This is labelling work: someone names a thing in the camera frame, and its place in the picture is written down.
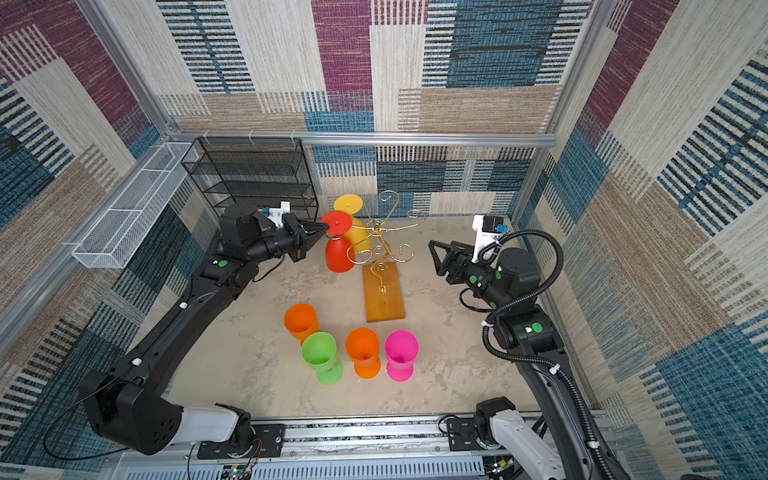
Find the red wine glass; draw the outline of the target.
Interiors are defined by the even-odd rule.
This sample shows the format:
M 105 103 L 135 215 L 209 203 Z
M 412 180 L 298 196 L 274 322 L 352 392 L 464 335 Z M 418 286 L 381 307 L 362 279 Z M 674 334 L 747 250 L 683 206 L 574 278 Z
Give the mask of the red wine glass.
M 351 246 L 345 234 L 352 228 L 352 217 L 343 211 L 332 211 L 326 214 L 322 222 L 329 226 L 326 235 L 329 237 L 325 249 L 326 266 L 334 273 L 345 273 L 354 266 L 347 256 Z

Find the yellow wine glass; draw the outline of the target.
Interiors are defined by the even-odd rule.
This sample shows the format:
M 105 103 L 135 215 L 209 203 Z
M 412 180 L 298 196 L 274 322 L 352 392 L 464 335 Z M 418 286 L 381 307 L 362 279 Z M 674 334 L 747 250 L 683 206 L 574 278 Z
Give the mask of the yellow wine glass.
M 362 251 L 368 250 L 372 246 L 372 240 L 366 224 L 358 219 L 356 215 L 362 210 L 364 202 L 356 194 L 345 194 L 334 201 L 334 210 L 348 214 L 352 219 L 352 227 L 343 234 L 343 237 L 353 247 L 354 255 L 359 255 Z

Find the orange wine glass front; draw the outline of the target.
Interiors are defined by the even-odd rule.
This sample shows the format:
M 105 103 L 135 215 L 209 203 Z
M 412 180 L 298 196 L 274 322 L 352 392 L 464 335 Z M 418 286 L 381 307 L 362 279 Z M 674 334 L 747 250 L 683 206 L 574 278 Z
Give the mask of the orange wine glass front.
M 293 305 L 284 315 L 284 326 L 303 344 L 309 336 L 319 331 L 317 312 L 307 303 Z

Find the orange wine glass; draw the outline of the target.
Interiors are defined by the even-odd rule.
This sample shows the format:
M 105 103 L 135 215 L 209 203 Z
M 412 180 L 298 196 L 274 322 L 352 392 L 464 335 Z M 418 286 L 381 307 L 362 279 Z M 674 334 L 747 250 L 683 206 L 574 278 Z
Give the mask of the orange wine glass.
M 380 371 L 380 340 L 368 328 L 357 328 L 347 336 L 345 348 L 353 362 L 355 373 L 363 379 L 372 379 Z
M 309 336 L 319 331 L 317 312 L 307 303 L 293 305 L 284 315 L 284 326 L 303 344 Z

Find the pink wine glass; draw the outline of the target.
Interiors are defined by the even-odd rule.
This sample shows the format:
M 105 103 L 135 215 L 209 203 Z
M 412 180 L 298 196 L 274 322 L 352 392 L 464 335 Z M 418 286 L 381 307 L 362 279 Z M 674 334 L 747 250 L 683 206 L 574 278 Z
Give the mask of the pink wine glass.
M 420 351 L 417 338 L 410 331 L 397 330 L 387 337 L 384 348 L 389 377 L 396 382 L 409 380 Z

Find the green wine glass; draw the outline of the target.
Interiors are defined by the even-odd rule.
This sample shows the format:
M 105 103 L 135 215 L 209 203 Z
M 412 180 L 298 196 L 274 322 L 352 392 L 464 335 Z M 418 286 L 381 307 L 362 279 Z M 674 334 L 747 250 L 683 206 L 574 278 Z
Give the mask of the green wine glass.
M 336 340 L 327 332 L 310 335 L 301 346 L 301 357 L 322 384 L 335 384 L 343 376 L 344 367 L 338 357 Z

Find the orange wine glass back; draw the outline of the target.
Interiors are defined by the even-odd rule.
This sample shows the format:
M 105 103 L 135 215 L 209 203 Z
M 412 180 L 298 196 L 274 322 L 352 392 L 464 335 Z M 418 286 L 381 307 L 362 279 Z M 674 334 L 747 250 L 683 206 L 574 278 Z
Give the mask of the orange wine glass back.
M 357 328 L 347 336 L 345 348 L 353 362 L 355 373 L 363 379 L 372 379 L 380 371 L 380 340 L 368 328 Z

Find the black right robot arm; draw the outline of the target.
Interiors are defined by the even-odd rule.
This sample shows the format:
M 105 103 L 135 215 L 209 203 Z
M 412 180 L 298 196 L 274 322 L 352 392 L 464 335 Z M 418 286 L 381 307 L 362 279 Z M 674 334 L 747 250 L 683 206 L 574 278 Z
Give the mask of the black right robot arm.
M 547 278 L 541 277 L 535 255 L 525 249 L 503 249 L 490 263 L 474 262 L 468 244 L 437 240 L 428 244 L 437 275 L 451 285 L 465 285 L 488 305 L 481 324 L 483 346 L 516 366 L 553 439 L 547 443 L 511 400 L 496 397 L 476 406 L 477 443 L 487 450 L 507 451 L 532 479 L 626 479 L 628 473 L 605 441 L 571 374 L 561 336 L 536 304 L 562 271 L 562 247 L 546 232 L 533 234 L 555 253 Z

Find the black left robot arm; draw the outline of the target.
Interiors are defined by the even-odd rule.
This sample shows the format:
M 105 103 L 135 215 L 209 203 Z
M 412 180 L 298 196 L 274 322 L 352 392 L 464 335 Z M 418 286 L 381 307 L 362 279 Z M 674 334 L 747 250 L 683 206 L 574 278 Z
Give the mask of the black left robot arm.
M 79 385 L 93 432 L 153 455 L 178 443 L 214 443 L 235 455 L 251 449 L 251 416 L 237 407 L 185 407 L 164 399 L 171 377 L 212 321 L 257 276 L 261 263 L 285 256 L 298 262 L 328 231 L 326 223 L 285 213 L 275 224 L 262 211 L 232 205 L 219 235 L 177 303 L 106 373 L 92 371 Z

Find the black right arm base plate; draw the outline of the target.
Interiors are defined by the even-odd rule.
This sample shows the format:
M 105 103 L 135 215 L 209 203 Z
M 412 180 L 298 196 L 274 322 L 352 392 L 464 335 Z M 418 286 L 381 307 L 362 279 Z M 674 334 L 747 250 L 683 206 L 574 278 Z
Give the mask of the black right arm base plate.
M 490 449 L 480 439 L 479 430 L 473 417 L 445 415 L 439 421 L 439 429 L 447 436 L 449 449 L 452 452 Z

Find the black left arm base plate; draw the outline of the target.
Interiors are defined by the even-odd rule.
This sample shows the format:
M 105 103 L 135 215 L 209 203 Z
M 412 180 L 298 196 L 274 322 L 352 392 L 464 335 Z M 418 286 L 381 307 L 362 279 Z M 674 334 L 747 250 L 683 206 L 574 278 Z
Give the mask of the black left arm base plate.
M 202 442 L 196 454 L 198 460 L 230 460 L 278 458 L 282 453 L 286 424 L 255 424 L 245 443 Z

